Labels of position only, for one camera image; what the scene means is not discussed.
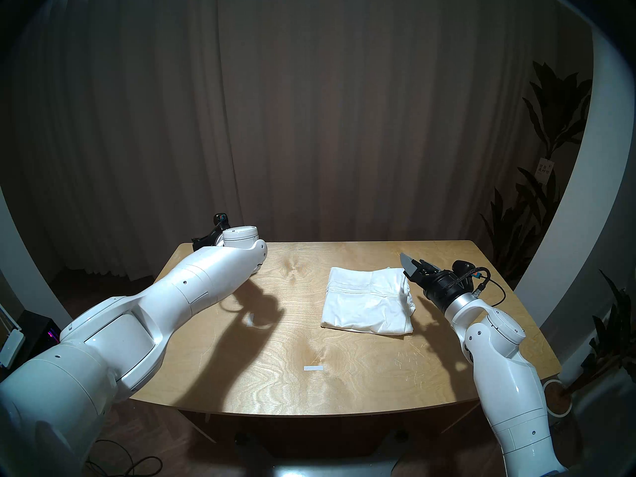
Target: table top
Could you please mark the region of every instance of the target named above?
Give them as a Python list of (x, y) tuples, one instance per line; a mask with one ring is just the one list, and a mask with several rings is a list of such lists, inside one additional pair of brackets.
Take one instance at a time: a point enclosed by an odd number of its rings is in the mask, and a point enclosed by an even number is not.
[[(412, 335), (320, 326), (331, 267), (397, 268), (400, 252), (441, 268), (456, 259), (488, 267), (508, 296), (498, 307), (526, 332), (523, 356), (539, 378), (560, 372), (528, 311), (471, 241), (279, 242), (268, 243), (261, 270), (234, 294), (172, 335), (163, 365), (133, 398), (246, 415), (382, 413), (476, 399), (473, 369), (455, 333), (415, 284)], [(192, 245), (181, 244), (157, 279), (190, 253)], [(501, 291), (490, 285), (480, 298), (492, 304)]]

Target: cable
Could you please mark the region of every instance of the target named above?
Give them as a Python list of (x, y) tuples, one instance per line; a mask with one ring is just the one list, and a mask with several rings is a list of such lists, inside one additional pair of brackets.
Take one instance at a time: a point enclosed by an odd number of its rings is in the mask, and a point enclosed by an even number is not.
[(458, 283), (460, 283), (462, 280), (464, 280), (465, 278), (468, 278), (470, 276), (472, 276), (472, 274), (476, 273), (476, 272), (486, 272), (486, 279), (479, 285), (479, 287), (483, 290), (483, 287), (486, 287), (486, 285), (488, 284), (488, 282), (490, 281), (490, 270), (486, 267), (476, 267), (476, 268), (472, 268), (470, 269), (468, 272), (466, 272), (465, 274), (463, 274), (461, 277), (456, 278), (455, 280), (453, 280), (451, 283), (449, 283), (449, 285), (447, 285), (446, 287), (443, 288), (443, 291), (446, 292), (447, 290), (449, 290), (451, 287), (454, 287), (455, 285), (457, 285)]
[[(149, 457), (144, 457), (141, 460), (135, 462), (135, 461), (133, 461), (132, 456), (128, 452), (128, 450), (126, 448), (124, 448), (123, 446), (121, 446), (121, 444), (119, 444), (117, 441), (113, 441), (112, 439), (98, 439), (95, 443), (99, 443), (101, 441), (106, 442), (106, 443), (116, 444), (122, 450), (124, 450), (126, 452), (126, 454), (128, 455), (128, 459), (130, 460), (130, 467), (128, 467), (123, 474), (112, 474), (111, 475), (111, 474), (108, 474), (104, 469), (102, 469), (95, 462), (91, 461), (91, 459), (87, 459), (85, 465), (95, 475), (98, 475), (100, 477), (128, 477), (128, 476), (132, 476), (132, 475), (134, 475), (135, 477), (153, 477), (154, 475), (157, 475), (159, 472), (161, 472), (161, 469), (163, 468), (163, 462), (161, 461), (161, 458), (159, 458), (159, 457), (151, 455)], [(151, 459), (157, 460), (159, 462), (159, 468), (155, 472), (153, 472), (151, 474), (135, 474), (135, 468), (141, 462), (145, 462), (146, 460), (151, 460)]]
[(504, 298), (503, 298), (501, 301), (499, 301), (498, 303), (495, 303), (495, 304), (493, 304), (493, 305), (492, 305), (492, 307), (499, 306), (499, 305), (500, 305), (503, 301), (505, 301), (505, 300), (506, 300), (506, 291), (504, 290), (504, 288), (503, 288), (501, 285), (499, 285), (498, 283), (496, 283), (494, 280), (492, 280), (492, 279), (491, 279), (490, 281), (491, 281), (493, 284), (495, 284), (497, 287), (499, 287), (499, 288), (501, 289), (501, 291), (504, 293)]

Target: white cloth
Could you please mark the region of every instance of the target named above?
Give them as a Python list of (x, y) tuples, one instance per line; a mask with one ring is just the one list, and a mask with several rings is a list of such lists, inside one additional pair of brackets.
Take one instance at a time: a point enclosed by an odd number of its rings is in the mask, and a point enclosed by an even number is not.
[(360, 333), (412, 333), (415, 304), (403, 268), (357, 272), (333, 267), (320, 326)]

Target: metal stand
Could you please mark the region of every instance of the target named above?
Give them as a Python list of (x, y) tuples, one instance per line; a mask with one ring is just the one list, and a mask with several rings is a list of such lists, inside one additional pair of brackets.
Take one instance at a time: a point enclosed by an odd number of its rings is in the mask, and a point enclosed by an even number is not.
[(271, 456), (249, 434), (237, 433), (234, 447), (250, 475), (267, 477), (389, 477), (410, 447), (406, 431), (391, 431), (374, 454), (350, 459), (284, 460)]

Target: price tag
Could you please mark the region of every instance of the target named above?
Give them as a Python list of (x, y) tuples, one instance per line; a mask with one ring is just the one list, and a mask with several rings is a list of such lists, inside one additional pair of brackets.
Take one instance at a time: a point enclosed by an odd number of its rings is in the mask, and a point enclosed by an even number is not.
[(537, 170), (534, 172), (535, 179), (541, 184), (547, 184), (548, 179), (550, 178), (550, 174), (552, 174), (552, 168), (554, 167), (554, 165), (555, 163), (551, 160), (547, 160), (541, 157), (537, 166)]

